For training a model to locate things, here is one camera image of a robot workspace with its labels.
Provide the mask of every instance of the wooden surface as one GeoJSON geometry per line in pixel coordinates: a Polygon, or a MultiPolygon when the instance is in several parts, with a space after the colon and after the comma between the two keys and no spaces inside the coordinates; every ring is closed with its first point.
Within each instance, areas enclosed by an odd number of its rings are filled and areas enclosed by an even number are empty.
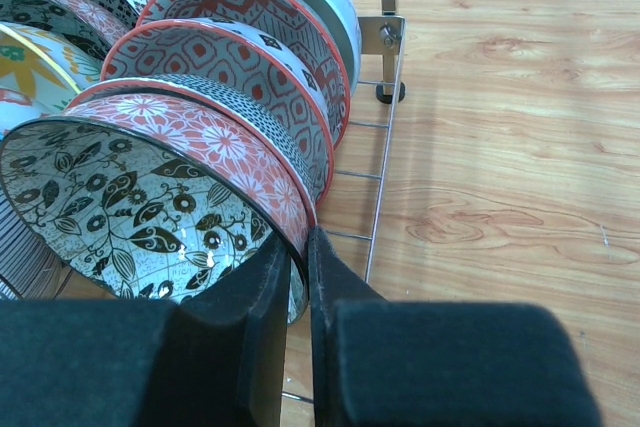
{"type": "MultiPolygon", "coordinates": [[[[377,14],[379,0],[355,0],[377,14]]],[[[640,425],[640,0],[400,0],[404,80],[372,284],[390,299],[515,300],[561,319],[607,425],[640,425]]],[[[362,78],[379,78],[365,60],[362,78]]],[[[385,120],[361,86],[352,118],[385,120]]],[[[375,172],[350,127],[337,167],[375,172]]],[[[367,234],[374,181],[336,176],[325,227],[367,234]]],[[[365,242],[335,238],[362,272],[365,242]]],[[[74,278],[66,295],[92,295],[74,278]]],[[[312,397],[308,315],[284,389],[312,397]]],[[[282,425],[313,409],[285,400],[282,425]]]]}

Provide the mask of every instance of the metal dish rack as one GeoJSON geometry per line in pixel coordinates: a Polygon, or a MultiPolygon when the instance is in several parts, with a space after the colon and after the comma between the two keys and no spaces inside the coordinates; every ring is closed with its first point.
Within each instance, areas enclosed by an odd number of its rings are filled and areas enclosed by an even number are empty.
{"type": "MultiPolygon", "coordinates": [[[[352,125],[360,125],[372,129],[385,129],[387,132],[384,151],[382,157],[382,168],[379,174],[367,174],[348,170],[336,170],[337,174],[364,177],[378,181],[378,192],[376,195],[375,210],[373,216],[373,227],[370,235],[359,235],[349,232],[328,231],[330,234],[350,237],[369,242],[369,253],[365,268],[364,280],[369,283],[371,268],[373,266],[376,238],[380,223],[380,210],[384,197],[384,188],[389,165],[389,153],[393,139],[393,125],[398,103],[405,96],[405,86],[401,81],[402,64],[404,60],[406,20],[397,15],[398,0],[381,0],[382,12],[378,16],[360,16],[360,29],[362,31],[362,54],[376,55],[382,57],[382,80],[359,80],[359,84],[374,85],[376,87],[376,98],[378,101],[389,104],[389,116],[386,124],[375,122],[351,121],[352,125]]],[[[61,283],[58,294],[67,284],[72,270],[69,269],[66,278],[61,283]]],[[[312,399],[302,397],[290,392],[283,392],[284,397],[307,403],[313,403],[312,399]]]]}

